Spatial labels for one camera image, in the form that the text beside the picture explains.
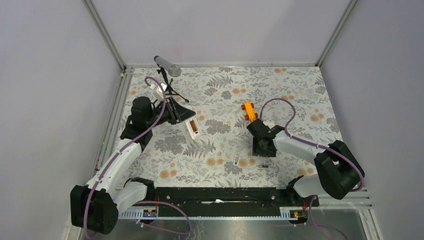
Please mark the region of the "white remote control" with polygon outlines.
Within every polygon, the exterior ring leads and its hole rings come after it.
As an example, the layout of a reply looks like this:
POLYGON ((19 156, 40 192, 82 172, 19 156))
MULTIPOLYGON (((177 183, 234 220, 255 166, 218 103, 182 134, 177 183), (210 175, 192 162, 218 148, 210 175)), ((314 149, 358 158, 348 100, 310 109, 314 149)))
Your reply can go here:
POLYGON ((190 137, 193 140, 197 139, 199 136, 202 135, 202 132, 201 132, 201 129, 200 129, 200 126, 198 124, 196 117, 193 116, 193 117, 186 119, 184 121, 184 124, 186 125, 187 130, 190 134, 190 137))

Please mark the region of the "white battery cover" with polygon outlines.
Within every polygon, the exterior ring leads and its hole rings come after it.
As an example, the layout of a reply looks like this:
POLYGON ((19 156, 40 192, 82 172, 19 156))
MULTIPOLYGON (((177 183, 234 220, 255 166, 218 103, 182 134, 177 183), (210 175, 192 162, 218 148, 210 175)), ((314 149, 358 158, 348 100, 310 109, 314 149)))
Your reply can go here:
POLYGON ((239 163, 239 159, 240 159, 240 153, 239 153, 239 152, 237 152, 237 153, 234 155, 234 158, 233 158, 233 164, 234 164, 235 166, 237 166, 237 165, 238 165, 238 163, 239 163))

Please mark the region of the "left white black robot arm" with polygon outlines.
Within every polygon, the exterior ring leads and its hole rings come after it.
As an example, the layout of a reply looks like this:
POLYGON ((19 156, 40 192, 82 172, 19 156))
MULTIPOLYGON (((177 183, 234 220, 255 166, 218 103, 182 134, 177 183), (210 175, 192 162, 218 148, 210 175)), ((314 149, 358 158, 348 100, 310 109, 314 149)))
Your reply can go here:
POLYGON ((118 190, 121 178, 148 145, 155 126, 179 124, 195 115, 195 111, 173 97, 160 101, 158 106, 153 106, 148 97, 135 98, 115 152, 92 179, 71 190, 71 224, 107 235, 129 207, 137 202, 144 206, 152 204, 156 199, 152 180, 136 177, 118 190))

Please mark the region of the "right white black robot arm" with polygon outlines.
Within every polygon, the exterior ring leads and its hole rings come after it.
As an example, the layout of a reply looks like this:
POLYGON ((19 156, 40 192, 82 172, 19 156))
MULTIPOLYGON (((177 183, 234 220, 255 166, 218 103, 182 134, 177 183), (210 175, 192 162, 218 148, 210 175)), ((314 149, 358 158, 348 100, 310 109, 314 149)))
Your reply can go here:
POLYGON ((254 156, 274 158, 278 152, 283 152, 315 166, 316 174, 300 176, 288 183, 286 198, 293 206, 301 205, 307 197, 320 194, 341 200, 364 185, 364 170, 340 140, 328 145, 314 143, 310 139, 290 135, 282 126, 270 128, 260 119, 248 124, 247 130, 252 135, 254 156))

